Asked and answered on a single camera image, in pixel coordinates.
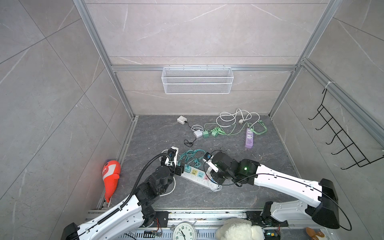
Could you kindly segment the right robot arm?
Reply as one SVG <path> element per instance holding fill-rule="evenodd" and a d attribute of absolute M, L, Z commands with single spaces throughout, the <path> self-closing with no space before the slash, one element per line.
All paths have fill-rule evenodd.
<path fill-rule="evenodd" d="M 312 220 L 329 229 L 341 228 L 338 196 L 332 181 L 320 182 L 299 179 L 270 169 L 259 162 L 243 159 L 240 162 L 219 151 L 208 152 L 202 157 L 202 170 L 190 167 L 185 155 L 175 158 L 180 175 L 203 185 L 212 191 L 219 191 L 229 180 L 232 186 L 265 187 L 295 198 L 294 201 L 278 203 L 269 201 L 259 212 L 247 212 L 253 224 L 262 227 L 286 227 L 289 221 Z"/>

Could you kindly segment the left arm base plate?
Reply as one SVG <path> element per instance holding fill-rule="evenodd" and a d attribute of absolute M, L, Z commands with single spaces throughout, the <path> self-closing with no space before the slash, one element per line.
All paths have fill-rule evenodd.
<path fill-rule="evenodd" d="M 169 212 L 168 211 L 156 211 L 155 218 L 150 221 L 149 227 L 151 228 L 166 228 L 169 221 Z"/>

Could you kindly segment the white charger with label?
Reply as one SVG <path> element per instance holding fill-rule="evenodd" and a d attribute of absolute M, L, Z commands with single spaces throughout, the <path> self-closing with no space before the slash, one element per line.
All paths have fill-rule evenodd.
<path fill-rule="evenodd" d="M 203 131 L 201 130 L 197 130 L 197 131 L 194 131 L 194 136 L 198 139 L 200 137 L 203 136 Z"/>

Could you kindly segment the teal charger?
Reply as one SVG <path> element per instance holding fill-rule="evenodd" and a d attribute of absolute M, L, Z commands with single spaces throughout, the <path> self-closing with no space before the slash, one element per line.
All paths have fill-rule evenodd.
<path fill-rule="evenodd" d="M 184 172 L 185 172 L 185 173 L 190 173 L 191 171 L 192 171 L 192 167 L 189 166 L 189 165 L 185 165 L 185 167 L 184 167 Z"/>

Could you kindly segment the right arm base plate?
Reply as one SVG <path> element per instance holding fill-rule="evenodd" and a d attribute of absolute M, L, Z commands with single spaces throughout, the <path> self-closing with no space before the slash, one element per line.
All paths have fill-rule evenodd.
<path fill-rule="evenodd" d="M 287 221 L 279 222 L 262 211 L 246 211 L 246 220 L 251 221 L 253 226 L 267 227 L 288 227 Z"/>

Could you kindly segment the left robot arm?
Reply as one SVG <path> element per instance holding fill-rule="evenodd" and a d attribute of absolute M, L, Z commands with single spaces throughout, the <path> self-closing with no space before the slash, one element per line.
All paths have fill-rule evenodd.
<path fill-rule="evenodd" d="M 156 212 L 152 204 L 165 193 L 174 181 L 176 173 L 175 158 L 177 154 L 173 149 L 167 153 L 160 153 L 153 157 L 141 170 L 131 193 L 118 205 L 106 211 L 91 221 L 76 225 L 71 223 L 63 230 L 62 240 L 113 240 L 123 233 L 147 227 L 155 220 Z M 165 161 L 146 178 L 140 182 L 148 167 L 159 158 Z"/>

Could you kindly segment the white multicolour power strip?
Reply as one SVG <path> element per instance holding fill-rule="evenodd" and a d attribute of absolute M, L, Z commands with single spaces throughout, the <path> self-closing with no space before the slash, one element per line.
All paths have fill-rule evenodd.
<path fill-rule="evenodd" d="M 222 186 L 212 182 L 209 180 L 209 178 L 206 176 L 206 173 L 204 171 L 201 171 L 199 169 L 196 169 L 192 167 L 192 171 L 190 173 L 183 173 L 181 175 L 182 178 L 187 179 L 195 184 L 198 184 L 202 187 L 205 187 L 207 189 L 210 189 L 213 192 L 219 192 L 222 189 Z"/>

